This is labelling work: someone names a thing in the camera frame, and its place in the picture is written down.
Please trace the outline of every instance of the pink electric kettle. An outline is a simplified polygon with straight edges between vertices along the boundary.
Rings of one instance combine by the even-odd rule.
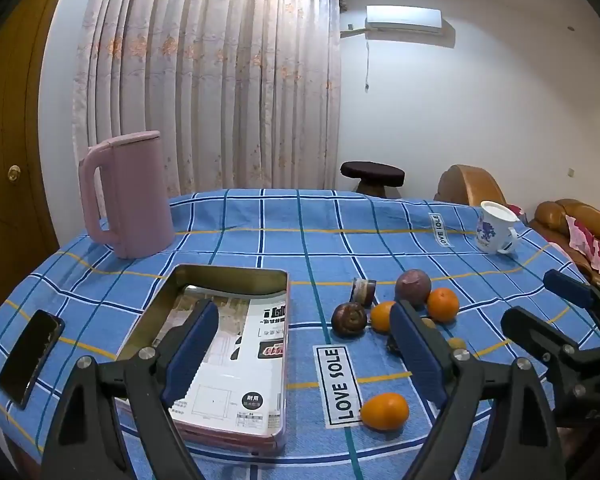
[[[100,168],[109,229],[100,227],[94,173]],[[93,146],[78,167],[82,212],[93,241],[119,258],[143,258],[173,242],[173,221],[162,172],[160,132],[141,132]]]

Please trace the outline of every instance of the air conditioner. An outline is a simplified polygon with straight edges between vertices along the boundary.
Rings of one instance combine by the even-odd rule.
[[[442,13],[422,7],[369,5],[366,6],[366,26],[442,34]]]

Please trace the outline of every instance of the table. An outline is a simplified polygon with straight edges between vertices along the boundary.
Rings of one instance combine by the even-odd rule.
[[[355,340],[331,331],[334,308],[349,299],[353,278],[377,280],[375,302],[394,298],[405,269],[423,269],[433,287],[458,295],[456,321],[439,330],[458,336],[480,358],[510,363],[525,352],[500,331],[500,317],[519,305],[580,342],[600,345],[591,318],[542,286],[548,269],[583,281],[577,268],[535,231],[522,236],[510,256],[487,255],[475,246],[474,208],[425,200],[387,200],[330,190],[218,190],[171,202],[177,231],[173,244],[149,258],[120,260],[110,248],[81,234],[32,272],[0,307],[0,369],[27,320],[39,308],[61,316],[66,327],[49,355],[24,410],[0,391],[0,425],[34,459],[76,359],[115,358],[122,341],[178,264],[285,269],[292,280],[288,349],[287,443],[280,455],[259,456],[187,443],[209,479],[313,478],[329,466],[338,479],[401,478],[426,438],[437,412],[414,387],[402,361],[386,352],[386,337],[367,329]],[[435,237],[433,221],[442,221]],[[362,399],[397,392],[411,415],[401,431],[377,433],[365,426],[327,429],[313,346],[343,344],[352,360]],[[544,366],[532,359],[539,374]],[[548,397],[550,385],[544,382]],[[469,478],[490,406],[480,403],[458,466]],[[133,421],[121,412],[129,454],[140,480],[152,473]]]

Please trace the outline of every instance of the white mug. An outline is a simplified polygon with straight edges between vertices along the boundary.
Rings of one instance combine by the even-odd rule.
[[[482,211],[475,230],[478,248],[491,254],[510,253],[518,241],[518,233],[513,228],[518,217],[511,209],[489,200],[483,201],[480,207]]]

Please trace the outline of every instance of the phone screen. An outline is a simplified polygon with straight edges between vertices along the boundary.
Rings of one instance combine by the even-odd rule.
[[[0,389],[21,408],[63,328],[62,319],[37,310],[8,355],[0,372]]]

